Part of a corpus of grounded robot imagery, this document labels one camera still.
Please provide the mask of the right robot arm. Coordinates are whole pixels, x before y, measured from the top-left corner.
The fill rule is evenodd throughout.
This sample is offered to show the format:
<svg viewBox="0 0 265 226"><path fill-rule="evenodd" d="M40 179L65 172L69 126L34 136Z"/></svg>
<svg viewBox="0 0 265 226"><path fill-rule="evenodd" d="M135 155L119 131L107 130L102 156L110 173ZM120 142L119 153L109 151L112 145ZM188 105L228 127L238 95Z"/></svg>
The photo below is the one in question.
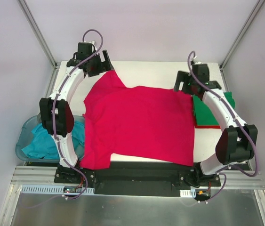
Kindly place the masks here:
<svg viewBox="0 0 265 226"><path fill-rule="evenodd" d="M207 64L190 61L188 68L188 72L178 71L174 91L198 97L212 112L222 131L215 153L200 162L199 171L193 174L194 182L204 186L210 181L210 175L229 167L240 170L238 163L251 159L255 160L255 171L246 176L255 177L259 172L257 127L247 124L230 105L220 84L209 79Z"/></svg>

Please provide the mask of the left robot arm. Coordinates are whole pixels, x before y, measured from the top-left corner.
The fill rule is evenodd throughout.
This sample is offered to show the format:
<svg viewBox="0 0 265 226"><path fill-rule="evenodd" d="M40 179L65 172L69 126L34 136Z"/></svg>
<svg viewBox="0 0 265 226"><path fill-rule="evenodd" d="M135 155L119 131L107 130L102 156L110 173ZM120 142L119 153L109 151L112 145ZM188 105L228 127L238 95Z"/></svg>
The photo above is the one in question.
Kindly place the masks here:
<svg viewBox="0 0 265 226"><path fill-rule="evenodd" d="M72 142L74 117L70 102L86 76L93 77L114 69L107 50L103 50L100 56L100 49L101 46L96 48L92 42L78 43L78 51L66 63L59 85L39 103L42 126L56 144L59 164L68 168L64 176L70 183L77 183L81 178L81 171L75 168L78 156Z"/></svg>

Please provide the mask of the magenta t shirt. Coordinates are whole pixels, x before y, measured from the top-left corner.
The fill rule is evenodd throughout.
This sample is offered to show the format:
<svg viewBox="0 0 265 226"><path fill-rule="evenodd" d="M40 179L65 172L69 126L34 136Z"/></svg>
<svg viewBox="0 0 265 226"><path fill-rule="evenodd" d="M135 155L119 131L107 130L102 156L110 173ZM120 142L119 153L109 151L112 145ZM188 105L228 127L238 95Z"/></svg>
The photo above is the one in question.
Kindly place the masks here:
<svg viewBox="0 0 265 226"><path fill-rule="evenodd" d="M81 167L106 169L114 153L193 165L190 95L144 86L128 88L115 71L109 71L93 85L84 104Z"/></svg>

